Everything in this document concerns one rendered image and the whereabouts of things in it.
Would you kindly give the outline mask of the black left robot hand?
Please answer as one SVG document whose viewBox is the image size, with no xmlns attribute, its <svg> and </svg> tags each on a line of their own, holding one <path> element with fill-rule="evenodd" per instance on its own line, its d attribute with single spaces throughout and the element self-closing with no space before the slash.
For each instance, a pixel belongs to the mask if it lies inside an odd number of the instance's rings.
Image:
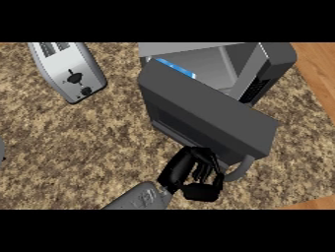
<svg viewBox="0 0 335 252">
<path fill-rule="evenodd" d="M 210 148 L 185 146 L 168 160 L 156 182 L 170 194 L 186 200 L 213 202 L 222 190 L 223 173 Z"/>
</svg>

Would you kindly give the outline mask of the dark grey microwave door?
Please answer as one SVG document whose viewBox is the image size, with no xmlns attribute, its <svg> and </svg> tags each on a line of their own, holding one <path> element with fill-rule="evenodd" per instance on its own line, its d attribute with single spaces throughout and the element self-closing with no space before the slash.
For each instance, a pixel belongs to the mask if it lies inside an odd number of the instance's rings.
<svg viewBox="0 0 335 252">
<path fill-rule="evenodd" d="M 152 126 L 179 144 L 208 148 L 223 180 L 236 180 L 269 155 L 278 121 L 156 60 L 136 81 Z"/>
</svg>

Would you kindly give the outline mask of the blue milk carton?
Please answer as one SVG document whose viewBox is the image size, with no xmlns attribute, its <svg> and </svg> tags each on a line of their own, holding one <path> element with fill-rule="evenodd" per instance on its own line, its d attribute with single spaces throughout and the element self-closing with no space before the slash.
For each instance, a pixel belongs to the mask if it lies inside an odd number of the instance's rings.
<svg viewBox="0 0 335 252">
<path fill-rule="evenodd" d="M 185 76 L 188 76 L 190 79 L 196 78 L 196 74 L 186 70 L 185 68 L 182 68 L 179 65 L 176 65 L 174 63 L 171 63 L 170 61 L 167 61 L 162 58 L 155 58 L 155 61 L 158 61 L 161 64 L 164 64 L 167 67 L 170 67 L 173 70 L 176 70 L 179 73 L 182 73 Z"/>
</svg>

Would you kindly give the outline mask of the dark grey microwave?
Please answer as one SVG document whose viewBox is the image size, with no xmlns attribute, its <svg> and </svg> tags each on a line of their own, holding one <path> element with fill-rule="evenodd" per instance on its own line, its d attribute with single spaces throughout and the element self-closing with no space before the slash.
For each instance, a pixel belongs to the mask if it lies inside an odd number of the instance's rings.
<svg viewBox="0 0 335 252">
<path fill-rule="evenodd" d="M 253 106 L 293 66 L 288 42 L 140 42 L 140 65 L 162 59 L 241 103 Z"/>
</svg>

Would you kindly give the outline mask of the silver toaster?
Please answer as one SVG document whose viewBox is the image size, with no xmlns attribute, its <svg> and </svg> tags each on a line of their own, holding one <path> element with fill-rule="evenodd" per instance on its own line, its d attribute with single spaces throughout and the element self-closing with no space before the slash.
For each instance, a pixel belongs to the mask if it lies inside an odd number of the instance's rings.
<svg viewBox="0 0 335 252">
<path fill-rule="evenodd" d="M 106 87 L 108 81 L 82 42 L 29 42 L 41 77 L 71 104 Z"/>
</svg>

